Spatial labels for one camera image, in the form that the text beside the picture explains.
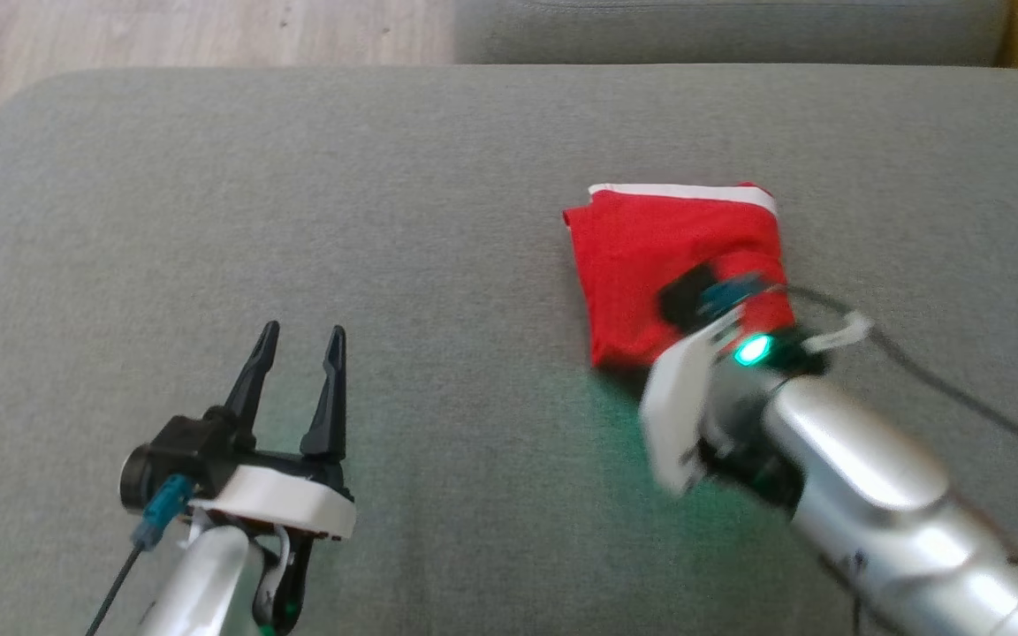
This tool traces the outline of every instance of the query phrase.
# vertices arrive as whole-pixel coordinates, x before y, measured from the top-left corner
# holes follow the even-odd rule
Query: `red towel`
[[[684,334],[660,315],[659,292],[699,265],[719,281],[748,273],[786,285],[776,201],[759,186],[600,184],[565,212],[591,331],[591,365],[653,365]],[[744,303],[743,335],[795,323],[785,294]]]

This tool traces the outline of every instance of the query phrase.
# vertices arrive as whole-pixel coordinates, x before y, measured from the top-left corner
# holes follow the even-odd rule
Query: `green led light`
[[[751,366],[767,357],[768,353],[772,350],[773,337],[760,334],[740,343],[740,346],[736,347],[736,353],[733,354],[733,358],[740,362],[741,365]]]

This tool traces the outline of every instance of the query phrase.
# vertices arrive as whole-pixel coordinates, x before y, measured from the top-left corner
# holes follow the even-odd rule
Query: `wire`
[[[138,545],[132,547],[132,553],[128,555],[128,560],[124,562],[124,567],[120,568],[117,579],[113,580],[112,587],[109,588],[108,594],[105,595],[104,600],[101,602],[100,611],[97,611],[97,618],[93,620],[93,625],[90,625],[89,632],[86,632],[84,636],[97,636],[97,630],[101,628],[101,621],[109,613],[112,600],[116,598],[117,592],[120,591],[120,586],[124,584],[124,580],[128,579],[128,572],[132,571],[132,567],[136,564],[136,559],[140,556],[142,552],[144,552],[144,548]]]
[[[849,313],[854,310],[851,305],[841,301],[839,298],[809,289],[809,287],[788,285],[785,286],[785,290],[789,294],[797,295],[797,297],[826,306],[828,309],[838,313]],[[953,383],[948,382],[948,380],[942,379],[941,375],[926,369],[925,366],[921,366],[915,359],[910,358],[906,351],[901,349],[901,345],[894,342],[894,339],[890,338],[876,324],[871,327],[868,339],[880,347],[882,353],[885,353],[886,357],[892,359],[895,365],[900,366],[902,370],[913,375],[917,382],[932,388],[934,391],[938,391],[957,404],[961,404],[961,406],[968,408],[977,415],[981,415],[982,418],[988,419],[989,422],[999,425],[1002,429],[1010,431],[1011,435],[1018,438],[1018,422],[1015,419],[1003,414],[1001,411],[997,411],[993,406],[981,402],[976,396],[962,390]]]
[[[851,634],[861,636],[861,596],[856,592],[851,597]]]

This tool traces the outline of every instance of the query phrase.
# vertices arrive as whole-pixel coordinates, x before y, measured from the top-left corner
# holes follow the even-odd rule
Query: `white trim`
[[[589,194],[601,190],[619,194],[643,194],[651,197],[706,198],[714,201],[736,201],[743,205],[757,205],[777,217],[776,198],[755,185],[731,185],[715,188],[711,185],[678,184],[596,184],[586,189]]]

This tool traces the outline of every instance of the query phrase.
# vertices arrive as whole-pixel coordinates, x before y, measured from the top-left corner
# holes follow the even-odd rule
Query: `gray fabric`
[[[129,70],[24,92],[0,111],[0,633],[83,631],[129,548],[124,456],[225,398],[280,319],[276,450],[332,324],[351,339],[359,524],[315,552],[301,633],[845,636],[845,595],[780,515],[656,490],[635,404],[586,364],[561,210],[599,181],[740,180],[783,206],[793,281],[1018,416],[1018,71]],[[1018,440],[868,346],[834,378],[1018,536]],[[143,559],[106,633],[175,557]]]
[[[457,0],[463,64],[992,64],[1007,0]]]

